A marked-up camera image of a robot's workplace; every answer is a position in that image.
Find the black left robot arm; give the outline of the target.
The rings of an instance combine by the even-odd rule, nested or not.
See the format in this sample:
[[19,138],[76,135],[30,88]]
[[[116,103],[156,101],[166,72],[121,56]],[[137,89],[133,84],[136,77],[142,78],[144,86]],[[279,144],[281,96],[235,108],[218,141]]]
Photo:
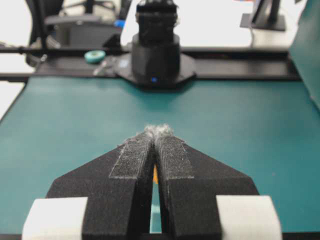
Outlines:
[[115,73],[138,86],[173,88],[196,75],[195,60],[181,52],[174,33],[177,5],[172,0],[141,0],[136,6],[138,33],[131,51],[117,59]]

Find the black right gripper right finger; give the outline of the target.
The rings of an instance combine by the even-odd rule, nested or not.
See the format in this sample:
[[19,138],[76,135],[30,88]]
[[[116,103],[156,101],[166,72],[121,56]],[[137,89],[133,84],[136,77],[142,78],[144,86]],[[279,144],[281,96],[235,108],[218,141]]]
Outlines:
[[251,177],[175,136],[155,141],[161,225],[176,240],[280,240],[270,196]]

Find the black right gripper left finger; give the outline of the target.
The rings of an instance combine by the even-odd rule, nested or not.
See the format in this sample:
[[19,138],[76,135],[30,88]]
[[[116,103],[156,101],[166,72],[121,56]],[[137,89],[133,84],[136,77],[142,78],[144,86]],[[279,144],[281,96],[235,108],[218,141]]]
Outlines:
[[129,240],[150,227],[153,138],[143,132],[56,178],[36,199],[24,240]]

